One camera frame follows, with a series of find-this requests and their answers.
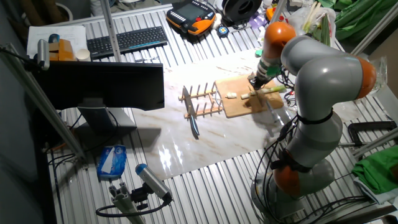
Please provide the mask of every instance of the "orange controller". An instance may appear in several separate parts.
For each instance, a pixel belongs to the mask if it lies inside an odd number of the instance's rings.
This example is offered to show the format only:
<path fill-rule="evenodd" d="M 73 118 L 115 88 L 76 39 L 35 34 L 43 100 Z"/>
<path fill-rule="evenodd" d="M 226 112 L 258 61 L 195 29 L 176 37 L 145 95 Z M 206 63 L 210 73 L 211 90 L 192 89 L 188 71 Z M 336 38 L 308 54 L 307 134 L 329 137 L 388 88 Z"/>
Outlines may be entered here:
<path fill-rule="evenodd" d="M 166 19 L 185 33 L 198 35 L 206 31 L 216 18 L 215 12 L 197 1 L 184 1 L 173 5 Z"/>

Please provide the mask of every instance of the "robotic arm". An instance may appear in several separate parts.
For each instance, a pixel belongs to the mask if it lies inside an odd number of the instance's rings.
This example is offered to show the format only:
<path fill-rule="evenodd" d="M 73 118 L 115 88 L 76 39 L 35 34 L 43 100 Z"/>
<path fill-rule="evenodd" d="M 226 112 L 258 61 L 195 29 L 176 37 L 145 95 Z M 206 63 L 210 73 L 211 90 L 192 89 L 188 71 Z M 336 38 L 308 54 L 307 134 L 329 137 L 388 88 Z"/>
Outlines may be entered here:
<path fill-rule="evenodd" d="M 249 80 L 255 89 L 273 79 L 269 67 L 283 65 L 297 76 L 295 97 L 298 106 L 297 130 L 279 161 L 271 164 L 269 197 L 264 197 L 262 174 L 252 185 L 252 198 L 260 210 L 268 200 L 279 218 L 300 210 L 295 198 L 324 189 L 334 180 L 331 164 L 325 159 L 337 146 L 343 124 L 333 112 L 335 103 L 366 96 L 376 82 L 376 69 L 367 61 L 326 46 L 307 36 L 295 36 L 284 22 L 266 30 L 264 50 L 257 74 Z"/>

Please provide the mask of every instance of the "metal slats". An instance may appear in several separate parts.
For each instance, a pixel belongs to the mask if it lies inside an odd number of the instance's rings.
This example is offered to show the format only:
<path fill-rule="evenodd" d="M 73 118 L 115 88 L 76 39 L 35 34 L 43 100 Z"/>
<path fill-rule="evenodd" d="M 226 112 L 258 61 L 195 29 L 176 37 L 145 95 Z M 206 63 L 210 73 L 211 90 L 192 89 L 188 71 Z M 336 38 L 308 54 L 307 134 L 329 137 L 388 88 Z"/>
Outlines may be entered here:
<path fill-rule="evenodd" d="M 246 49 L 258 47 L 257 36 L 259 29 L 245 29 L 236 31 L 228 38 L 220 39 L 215 30 L 208 35 L 195 37 L 195 40 L 181 38 L 170 28 L 165 20 L 165 12 L 170 7 L 157 7 L 155 10 L 139 10 L 133 13 L 121 13 L 114 16 L 116 32 L 128 32 L 145 27 L 162 26 L 169 39 L 169 44 L 149 50 L 141 50 L 124 54 L 123 62 L 135 62 L 142 58 L 159 56 L 159 60 L 165 67 L 183 65 L 185 63 L 197 62 L 213 57 L 224 56 Z M 87 39 L 93 39 L 108 35 L 104 20 L 101 18 L 76 21 L 75 24 L 83 24 L 86 27 Z M 337 47 L 343 50 L 338 42 Z M 114 57 L 101 59 L 102 62 L 114 62 Z M 373 97 L 367 97 L 363 101 L 355 103 L 361 116 L 354 121 L 344 124 L 341 142 L 350 142 L 346 128 L 352 122 L 385 121 L 384 108 L 380 102 Z M 126 114 L 134 121 L 132 110 L 123 108 Z M 72 125 L 80 115 L 79 111 L 68 109 L 62 111 L 63 119 Z M 79 120 L 77 126 L 85 122 L 84 118 Z M 386 131 L 367 131 L 360 133 L 362 141 L 371 141 Z M 146 163 L 145 154 L 142 150 L 138 131 L 125 136 L 121 144 L 126 146 L 127 161 L 126 169 L 121 179 L 112 181 L 118 187 L 120 182 L 125 182 L 129 190 L 142 186 L 142 180 L 136 175 L 135 167 L 140 163 Z M 385 146 L 368 152 L 380 151 L 391 147 L 394 143 L 389 142 Z M 153 214 L 144 215 L 147 223 L 261 223 L 258 216 L 262 216 L 256 207 L 252 206 L 250 185 L 254 178 L 257 165 L 263 149 L 237 156 L 216 164 L 193 170 L 186 174 L 165 180 L 174 196 L 171 206 L 163 208 Z M 67 149 L 54 154 L 55 157 L 69 154 Z M 268 161 L 270 152 L 264 158 L 260 172 L 265 171 L 265 163 Z M 60 200 L 65 223 L 129 223 L 126 218 L 102 218 L 95 215 L 95 209 L 111 205 L 108 187 L 109 181 L 99 181 L 96 174 L 97 157 L 88 156 L 88 165 L 79 162 L 66 162 L 60 164 L 57 169 L 58 184 L 60 186 Z M 336 180 L 326 189 L 301 199 L 304 211 L 298 213 L 298 218 L 311 213 L 328 202 L 343 197 L 359 195 L 359 190 L 353 185 L 351 172 L 355 160 L 347 148 L 338 148 L 326 158 L 331 162 L 335 170 Z M 61 223 L 60 209 L 55 191 L 54 173 L 50 166 L 50 177 L 52 180 L 53 197 L 57 221 Z M 161 201 L 150 195 L 148 199 L 149 208 L 158 207 Z"/>

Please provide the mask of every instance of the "wooden cutting board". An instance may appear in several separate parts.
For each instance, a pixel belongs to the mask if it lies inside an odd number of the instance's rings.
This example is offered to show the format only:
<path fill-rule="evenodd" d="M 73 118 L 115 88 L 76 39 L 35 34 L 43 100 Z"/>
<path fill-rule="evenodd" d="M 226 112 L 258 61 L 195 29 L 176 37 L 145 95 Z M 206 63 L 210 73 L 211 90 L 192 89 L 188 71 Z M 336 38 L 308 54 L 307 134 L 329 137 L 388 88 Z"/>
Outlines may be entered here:
<path fill-rule="evenodd" d="M 242 100 L 241 95 L 250 92 L 249 86 L 253 90 L 248 81 L 248 76 L 249 75 L 241 75 L 215 81 L 217 90 L 220 93 L 221 99 L 223 100 L 223 108 L 227 118 L 234 118 L 237 116 L 266 111 L 266 99 L 264 98 L 268 99 L 269 103 L 274 109 L 284 106 L 284 102 L 282 101 L 282 98 L 278 92 L 268 93 L 261 96 L 251 96 L 249 99 Z M 271 81 L 265 85 L 265 88 L 271 87 L 275 87 L 274 81 Z M 226 94 L 229 92 L 236 93 L 237 98 L 225 98 Z"/>

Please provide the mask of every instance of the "cardboard box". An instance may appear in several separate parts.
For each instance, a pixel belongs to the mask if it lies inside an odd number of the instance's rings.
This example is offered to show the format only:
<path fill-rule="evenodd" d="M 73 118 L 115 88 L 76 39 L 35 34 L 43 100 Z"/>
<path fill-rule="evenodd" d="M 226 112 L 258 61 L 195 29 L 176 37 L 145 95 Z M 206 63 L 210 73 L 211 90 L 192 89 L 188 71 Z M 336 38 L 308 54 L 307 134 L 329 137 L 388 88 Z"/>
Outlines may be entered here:
<path fill-rule="evenodd" d="M 76 61 L 70 41 L 60 39 L 59 43 L 50 43 L 50 61 Z"/>

